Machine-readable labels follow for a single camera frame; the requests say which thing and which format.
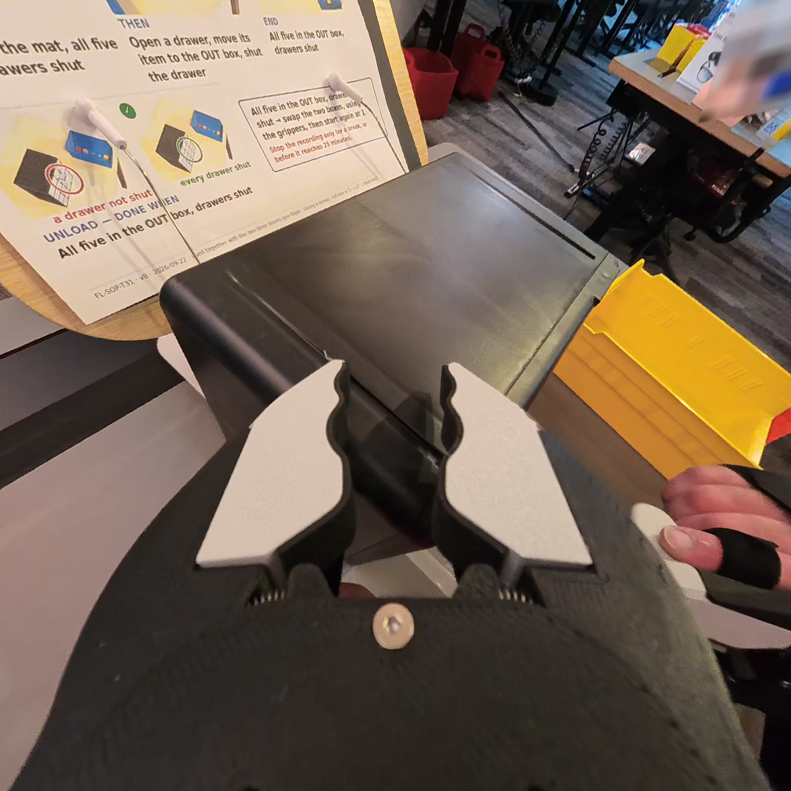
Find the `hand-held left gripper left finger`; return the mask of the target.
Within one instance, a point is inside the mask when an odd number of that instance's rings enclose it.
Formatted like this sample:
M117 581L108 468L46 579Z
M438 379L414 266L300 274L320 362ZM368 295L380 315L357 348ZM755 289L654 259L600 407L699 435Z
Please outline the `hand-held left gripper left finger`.
M350 376L334 359L252 422L195 557L201 569L262 566L278 586L320 568L337 590L355 535L347 408Z

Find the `small printed sheet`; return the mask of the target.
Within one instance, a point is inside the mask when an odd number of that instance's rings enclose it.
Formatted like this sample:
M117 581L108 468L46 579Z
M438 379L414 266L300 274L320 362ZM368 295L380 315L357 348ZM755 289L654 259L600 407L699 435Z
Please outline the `small printed sheet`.
M714 77L724 45L713 39L696 42L695 45L697 49L694 54L687 54L680 64L683 69L677 77L676 85L697 94Z

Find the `white instruction sheet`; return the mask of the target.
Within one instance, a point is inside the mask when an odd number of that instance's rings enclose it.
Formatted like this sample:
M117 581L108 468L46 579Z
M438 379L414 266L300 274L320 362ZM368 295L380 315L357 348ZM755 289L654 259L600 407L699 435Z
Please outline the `white instruction sheet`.
M406 174L375 44L360 2L2 2L2 235L93 323Z

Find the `black drawer cabinet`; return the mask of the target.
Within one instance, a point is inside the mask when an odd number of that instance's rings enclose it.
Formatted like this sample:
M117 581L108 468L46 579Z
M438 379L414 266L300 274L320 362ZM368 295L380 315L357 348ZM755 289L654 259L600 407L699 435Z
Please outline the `black drawer cabinet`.
M465 153L174 275L160 302L227 438L341 359L356 491L420 543L456 362L527 407L627 266Z

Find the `person's right hand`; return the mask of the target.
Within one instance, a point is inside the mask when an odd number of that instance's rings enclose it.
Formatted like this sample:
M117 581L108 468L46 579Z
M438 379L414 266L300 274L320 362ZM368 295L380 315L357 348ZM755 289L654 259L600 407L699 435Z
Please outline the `person's right hand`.
M708 466L670 480L667 555L700 572L766 590L790 590L789 480L764 470Z

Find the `wooden table with black frame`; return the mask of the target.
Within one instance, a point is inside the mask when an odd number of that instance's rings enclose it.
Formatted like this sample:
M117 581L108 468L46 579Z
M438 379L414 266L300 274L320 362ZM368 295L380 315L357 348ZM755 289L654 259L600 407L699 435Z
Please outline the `wooden table with black frame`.
M665 232L673 220L717 243L730 243L766 216L789 190L789 138L772 141L743 118L704 117L695 91L676 73L655 65L658 51L613 59L618 77L610 103L623 114L645 113L667 133L588 229L595 240L632 213L646 226L645 241Z

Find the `white desk sheet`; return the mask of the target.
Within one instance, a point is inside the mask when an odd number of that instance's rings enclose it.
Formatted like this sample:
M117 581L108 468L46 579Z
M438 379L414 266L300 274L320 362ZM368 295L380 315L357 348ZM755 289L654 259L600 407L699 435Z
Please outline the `white desk sheet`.
M163 335L156 342L157 351L167 362L174 371L176 371L184 381L188 382L194 390L197 391L204 399L205 394L199 384L197 377L190 366L185 353L183 352L180 343L177 341L175 335Z

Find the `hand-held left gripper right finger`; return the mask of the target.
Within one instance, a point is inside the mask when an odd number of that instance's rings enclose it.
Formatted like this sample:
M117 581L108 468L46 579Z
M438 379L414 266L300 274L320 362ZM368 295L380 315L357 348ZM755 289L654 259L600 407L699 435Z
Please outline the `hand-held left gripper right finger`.
M527 411L460 363L440 375L445 448L431 517L433 542L456 583L473 566L500 587L525 572L591 572L594 561Z

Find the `large yellow bin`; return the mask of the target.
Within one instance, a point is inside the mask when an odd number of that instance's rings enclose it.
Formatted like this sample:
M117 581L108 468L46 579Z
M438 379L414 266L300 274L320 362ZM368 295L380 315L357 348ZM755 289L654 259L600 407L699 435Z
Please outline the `large yellow bin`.
M554 374L667 480L761 468L789 436L790 375L644 260L588 313Z

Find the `instruction sheet on wooden board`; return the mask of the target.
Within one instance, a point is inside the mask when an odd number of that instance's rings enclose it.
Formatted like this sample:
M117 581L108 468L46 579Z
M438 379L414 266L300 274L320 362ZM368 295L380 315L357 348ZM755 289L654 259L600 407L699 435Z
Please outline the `instruction sheet on wooden board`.
M413 88L407 72L396 17L390 1L360 2L361 11L376 52L387 54L384 87L387 97L398 92L400 109L396 111L396 127L407 167L415 170L429 163L426 137L419 118ZM1 236L2 288L54 328L75 331L100 339L141 341L157 339L171 332L157 295L117 311L93 323L85 323L35 272L25 258Z

